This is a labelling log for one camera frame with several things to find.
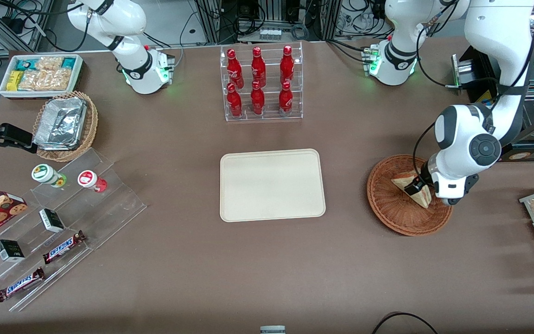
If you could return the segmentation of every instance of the clear acrylic display stand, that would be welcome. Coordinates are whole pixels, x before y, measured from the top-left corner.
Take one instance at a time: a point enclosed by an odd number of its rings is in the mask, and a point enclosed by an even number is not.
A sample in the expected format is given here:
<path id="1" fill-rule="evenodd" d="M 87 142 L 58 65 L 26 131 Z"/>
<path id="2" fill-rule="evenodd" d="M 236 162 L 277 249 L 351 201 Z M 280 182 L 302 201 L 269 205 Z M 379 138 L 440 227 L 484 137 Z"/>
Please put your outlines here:
<path id="1" fill-rule="evenodd" d="M 292 112 L 290 116 L 280 116 L 280 61 L 284 55 L 284 46 L 290 45 L 292 47 L 292 58 L 294 59 L 294 78 L 291 82 L 290 90 L 294 95 L 292 100 Z M 229 83 L 228 76 L 228 57 L 226 51 L 234 49 L 236 51 L 236 58 L 242 66 L 242 78 L 244 79 L 244 87 L 238 90 L 242 98 L 242 117 L 234 118 L 228 107 L 228 100 L 226 96 L 228 91 L 226 85 Z M 252 110 L 252 101 L 250 100 L 250 92 L 253 90 L 252 82 L 253 75 L 250 69 L 250 64 L 253 61 L 252 49 L 242 47 L 239 45 L 221 47 L 220 50 L 220 70 L 222 76 L 222 94 L 224 95 L 224 110 L 227 121 L 266 121 L 266 120 L 294 120 L 302 118 L 303 110 L 303 72 L 302 72 L 302 44 L 288 43 L 288 44 L 261 44 L 261 54 L 265 60 L 267 68 L 267 85 L 263 87 L 265 93 L 265 110 L 262 116 L 257 116 Z"/>
<path id="2" fill-rule="evenodd" d="M 67 177 L 67 183 L 62 188 L 40 184 L 27 192 L 23 198 L 28 209 L 21 217 L 8 222 L 9 226 L 0 228 L 0 239 L 17 241 L 25 256 L 24 260 L 17 263 L 4 262 L 0 258 L 0 289 L 5 289 L 32 274 L 38 267 L 43 268 L 46 277 L 44 281 L 34 283 L 2 302 L 9 311 L 21 311 L 28 306 L 51 284 L 146 208 L 133 190 L 111 169 L 112 164 L 90 148 L 80 158 L 59 170 Z M 86 169 L 95 171 L 106 180 L 108 187 L 104 192 L 95 193 L 77 183 L 79 173 Z M 44 207 L 59 214 L 65 230 L 60 233 L 45 230 L 38 214 Z M 87 239 L 61 258 L 45 265 L 43 254 L 79 230 L 83 231 Z"/>

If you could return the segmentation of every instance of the coca-cola bottle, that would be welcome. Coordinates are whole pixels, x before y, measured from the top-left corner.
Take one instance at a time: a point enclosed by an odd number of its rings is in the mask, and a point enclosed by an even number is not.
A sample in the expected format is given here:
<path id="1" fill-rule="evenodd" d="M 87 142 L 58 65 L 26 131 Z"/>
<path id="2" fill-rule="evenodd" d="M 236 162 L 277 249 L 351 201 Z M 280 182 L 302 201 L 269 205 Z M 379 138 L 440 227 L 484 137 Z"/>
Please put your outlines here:
<path id="1" fill-rule="evenodd" d="M 228 76 L 236 85 L 237 89 L 242 89 L 244 87 L 244 79 L 242 78 L 242 66 L 240 62 L 236 59 L 236 51 L 234 49 L 229 49 L 226 51 L 228 55 Z"/>
<path id="2" fill-rule="evenodd" d="M 240 99 L 240 95 L 236 91 L 236 87 L 233 83 L 228 83 L 226 87 L 228 89 L 226 99 L 228 100 L 228 107 L 232 117 L 240 118 L 242 117 L 242 100 Z"/>
<path id="3" fill-rule="evenodd" d="M 265 93 L 261 89 L 261 84 L 258 80 L 253 82 L 253 91 L 250 93 L 250 99 L 253 101 L 253 112 L 257 116 L 263 114 L 265 109 Z"/>
<path id="4" fill-rule="evenodd" d="M 290 45 L 284 46 L 284 56 L 280 63 L 280 81 L 281 84 L 294 78 L 294 59 L 292 58 L 292 47 Z"/>
<path id="5" fill-rule="evenodd" d="M 290 82 L 286 81 L 281 85 L 280 91 L 280 115 L 282 117 L 290 116 L 292 112 L 292 99 L 294 95 L 290 91 Z"/>
<path id="6" fill-rule="evenodd" d="M 259 82 L 261 87 L 267 85 L 267 70 L 265 69 L 265 61 L 261 56 L 261 48 L 253 47 L 253 62 L 250 64 L 253 71 L 253 80 Z"/>

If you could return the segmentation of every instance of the wicker basket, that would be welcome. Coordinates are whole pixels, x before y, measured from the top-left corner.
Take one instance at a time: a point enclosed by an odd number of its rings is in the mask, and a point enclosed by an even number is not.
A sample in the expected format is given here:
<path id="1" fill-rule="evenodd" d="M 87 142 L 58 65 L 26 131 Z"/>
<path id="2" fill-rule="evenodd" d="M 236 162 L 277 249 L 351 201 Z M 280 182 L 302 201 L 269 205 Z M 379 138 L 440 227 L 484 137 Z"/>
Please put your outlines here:
<path id="1" fill-rule="evenodd" d="M 45 151 L 39 148 L 36 154 L 38 154 L 38 156 L 41 158 L 57 162 L 72 161 L 86 152 L 86 150 L 92 146 L 92 142 L 94 142 L 94 137 L 96 136 L 96 127 L 98 126 L 98 112 L 96 110 L 96 106 L 86 94 L 83 94 L 80 91 L 73 91 L 68 94 L 59 95 L 53 97 L 53 99 L 68 99 L 70 97 L 79 97 L 88 103 L 85 120 L 83 121 L 81 144 L 78 146 L 78 148 L 76 148 L 76 150 L 72 151 Z M 38 113 L 38 116 L 36 116 L 36 122 L 34 123 L 34 127 L 32 127 L 32 135 L 36 134 L 36 130 L 40 124 L 40 118 L 43 115 L 44 109 L 45 106 L 40 108 L 40 112 Z"/>
<path id="2" fill-rule="evenodd" d="M 425 163 L 421 158 L 416 158 L 416 162 L 419 167 Z M 408 154 L 390 156 L 377 163 L 366 185 L 370 206 L 396 232 L 414 237 L 435 233 L 449 221 L 453 207 L 442 203 L 433 189 L 430 189 L 432 203 L 428 209 L 415 203 L 391 181 L 395 175 L 409 171 L 413 171 L 413 157 Z"/>

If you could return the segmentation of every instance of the brown tabletop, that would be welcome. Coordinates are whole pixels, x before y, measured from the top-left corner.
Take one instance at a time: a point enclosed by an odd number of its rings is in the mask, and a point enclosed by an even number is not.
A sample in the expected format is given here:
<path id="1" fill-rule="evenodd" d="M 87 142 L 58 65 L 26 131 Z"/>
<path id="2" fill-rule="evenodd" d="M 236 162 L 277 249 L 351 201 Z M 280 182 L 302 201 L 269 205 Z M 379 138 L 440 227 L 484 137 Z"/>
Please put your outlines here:
<path id="1" fill-rule="evenodd" d="M 267 124 L 225 122 L 219 47 L 186 49 L 174 84 L 148 96 L 125 84 L 111 53 L 83 53 L 79 87 L 100 115 L 94 147 L 149 207 L 24 311 L 0 304 L 0 332 L 230 334 L 281 324 L 290 334 L 369 333 L 387 313 L 407 311 L 444 334 L 534 333 L 534 230 L 517 201 L 534 193 L 534 163 L 482 173 L 432 236 L 392 232 L 365 199 L 369 170 L 410 153 L 466 95 L 419 70 L 388 87 L 328 44 L 303 46 L 305 118 Z M 449 82 L 449 57 L 467 46 L 429 39 L 424 66 Z M 31 129 L 42 103 L 1 99 L 0 123 Z M 220 219 L 224 154 L 295 148 L 320 154 L 324 216 Z M 428 135 L 420 156 L 437 149 Z M 42 162 L 0 149 L 0 190 L 27 192 Z M 422 328 L 385 326 L 380 333 Z"/>

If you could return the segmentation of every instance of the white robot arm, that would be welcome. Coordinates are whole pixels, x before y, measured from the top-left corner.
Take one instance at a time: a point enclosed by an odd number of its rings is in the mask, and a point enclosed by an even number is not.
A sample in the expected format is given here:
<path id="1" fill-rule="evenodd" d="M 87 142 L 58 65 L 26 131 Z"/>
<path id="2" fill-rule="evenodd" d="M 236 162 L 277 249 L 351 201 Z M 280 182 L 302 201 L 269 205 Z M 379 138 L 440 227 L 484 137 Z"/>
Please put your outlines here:
<path id="1" fill-rule="evenodd" d="M 74 27 L 97 39 L 123 67 L 127 83 L 140 94 L 154 93 L 172 82 L 174 59 L 144 47 L 137 35 L 146 29 L 146 14 L 130 0 L 82 0 L 71 2 L 68 12 Z"/>
<path id="2" fill-rule="evenodd" d="M 392 40 L 383 40 L 370 47 L 373 61 L 369 75 L 387 85 L 404 83 L 413 73 L 416 49 L 426 39 L 422 23 L 443 23 L 459 19 L 469 6 L 469 0 L 387 0 L 384 13 L 393 22 Z"/>
<path id="3" fill-rule="evenodd" d="M 501 96 L 491 109 L 483 104 L 452 105 L 436 120 L 440 151 L 426 162 L 421 177 L 448 205 L 468 193 L 477 173 L 494 165 L 502 146 L 521 130 L 533 6 L 534 0 L 470 2 L 465 36 L 476 50 L 498 61 Z"/>

